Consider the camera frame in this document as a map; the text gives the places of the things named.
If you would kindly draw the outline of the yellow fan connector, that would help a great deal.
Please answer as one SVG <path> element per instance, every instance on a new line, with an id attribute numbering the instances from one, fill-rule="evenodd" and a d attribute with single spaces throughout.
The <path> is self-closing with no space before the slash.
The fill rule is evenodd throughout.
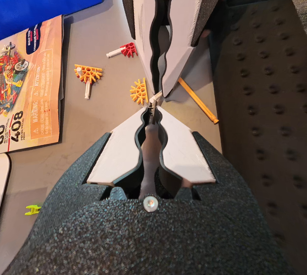
<path id="1" fill-rule="evenodd" d="M 130 97 L 132 98 L 133 102 L 136 102 L 137 104 L 144 105 L 149 103 L 145 78 L 143 78 L 143 81 L 138 79 L 134 82 L 134 85 L 131 86 L 130 89 Z"/>
<path id="2" fill-rule="evenodd" d="M 77 67 L 81 67 L 82 71 L 83 71 L 82 78 L 81 79 L 79 78 L 81 82 L 86 83 L 87 80 L 90 80 L 90 83 L 93 84 L 102 77 L 102 69 L 101 68 L 75 64 L 75 69 Z"/>

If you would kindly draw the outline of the orange toy set bag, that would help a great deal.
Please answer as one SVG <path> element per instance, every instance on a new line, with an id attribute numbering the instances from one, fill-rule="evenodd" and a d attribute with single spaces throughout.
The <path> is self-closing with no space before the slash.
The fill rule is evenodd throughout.
<path id="1" fill-rule="evenodd" d="M 63 16 L 0 42 L 0 153 L 59 141 Z"/>

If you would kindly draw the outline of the black perforated panel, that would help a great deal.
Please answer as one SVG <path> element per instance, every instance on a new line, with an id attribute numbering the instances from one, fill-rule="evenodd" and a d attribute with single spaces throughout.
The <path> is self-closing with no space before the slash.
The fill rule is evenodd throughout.
<path id="1" fill-rule="evenodd" d="M 306 274 L 306 34 L 292 0 L 224 1 L 209 35 L 222 151 Z"/>

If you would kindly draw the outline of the grey snowflake connector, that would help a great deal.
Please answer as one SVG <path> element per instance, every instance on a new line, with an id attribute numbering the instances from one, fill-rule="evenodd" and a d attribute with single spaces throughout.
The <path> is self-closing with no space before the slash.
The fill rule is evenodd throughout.
<path id="1" fill-rule="evenodd" d="M 149 106 L 150 114 L 149 114 L 149 124 L 155 124 L 155 109 L 156 109 L 157 101 L 155 100 Z"/>

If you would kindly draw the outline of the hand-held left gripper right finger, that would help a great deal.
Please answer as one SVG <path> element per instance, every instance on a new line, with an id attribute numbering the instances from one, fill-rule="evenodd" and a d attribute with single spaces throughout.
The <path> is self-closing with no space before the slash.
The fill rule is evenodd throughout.
<path id="1" fill-rule="evenodd" d="M 181 187 L 216 183 L 192 130 L 160 106 L 156 107 L 159 130 L 162 131 L 160 164 L 179 180 Z"/>

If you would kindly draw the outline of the white rounded board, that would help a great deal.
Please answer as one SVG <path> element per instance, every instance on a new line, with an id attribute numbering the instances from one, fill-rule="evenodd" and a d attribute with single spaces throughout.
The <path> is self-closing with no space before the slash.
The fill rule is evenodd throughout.
<path id="1" fill-rule="evenodd" d="M 10 158 L 6 153 L 0 154 L 0 206 L 5 194 L 5 188 L 10 171 Z"/>

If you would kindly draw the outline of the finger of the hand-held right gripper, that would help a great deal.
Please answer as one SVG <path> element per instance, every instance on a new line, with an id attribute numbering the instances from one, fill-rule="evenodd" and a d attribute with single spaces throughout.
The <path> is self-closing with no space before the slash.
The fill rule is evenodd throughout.
<path id="1" fill-rule="evenodd" d="M 170 45 L 165 53 L 165 71 L 161 79 L 163 97 L 176 85 L 194 51 L 192 39 L 202 0 L 169 0 Z"/>
<path id="2" fill-rule="evenodd" d="M 135 44 L 154 94 L 159 92 L 159 29 L 163 21 L 164 0 L 133 0 Z"/>

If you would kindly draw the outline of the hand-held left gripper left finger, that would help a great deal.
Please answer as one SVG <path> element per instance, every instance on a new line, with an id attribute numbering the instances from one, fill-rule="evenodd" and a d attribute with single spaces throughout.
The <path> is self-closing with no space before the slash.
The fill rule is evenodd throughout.
<path id="1" fill-rule="evenodd" d="M 116 185 L 137 168 L 140 147 L 137 146 L 135 135 L 144 124 L 141 117 L 147 110 L 147 107 L 141 108 L 111 131 L 87 179 L 88 184 Z"/>

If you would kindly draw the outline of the small lime green connector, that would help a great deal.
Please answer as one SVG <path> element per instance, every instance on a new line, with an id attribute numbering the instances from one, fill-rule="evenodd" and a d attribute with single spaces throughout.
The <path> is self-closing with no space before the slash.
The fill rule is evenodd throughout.
<path id="1" fill-rule="evenodd" d="M 24 215 L 25 216 L 31 216 L 31 215 L 36 215 L 39 214 L 41 206 L 38 205 L 29 205 L 25 207 L 26 209 L 28 209 L 29 211 L 26 212 Z"/>

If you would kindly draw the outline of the long yellow rod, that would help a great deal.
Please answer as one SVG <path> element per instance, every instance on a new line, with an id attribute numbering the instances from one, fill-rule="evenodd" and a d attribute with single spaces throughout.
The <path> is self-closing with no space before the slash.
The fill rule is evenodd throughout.
<path id="1" fill-rule="evenodd" d="M 185 89 L 185 91 L 190 95 L 194 102 L 201 108 L 205 115 L 214 123 L 217 124 L 219 120 L 217 117 L 209 110 L 209 108 L 201 101 L 201 99 L 194 93 L 194 91 L 188 86 L 188 84 L 180 77 L 178 79 L 179 84 Z"/>

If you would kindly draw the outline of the person's right hand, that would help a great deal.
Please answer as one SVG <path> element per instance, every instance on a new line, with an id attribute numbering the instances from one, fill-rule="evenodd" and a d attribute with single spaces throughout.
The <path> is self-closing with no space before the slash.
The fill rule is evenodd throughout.
<path id="1" fill-rule="evenodd" d="M 226 2 L 224 0 L 218 2 L 202 31 L 201 38 L 209 36 L 212 31 L 222 24 L 227 16 L 228 7 Z"/>

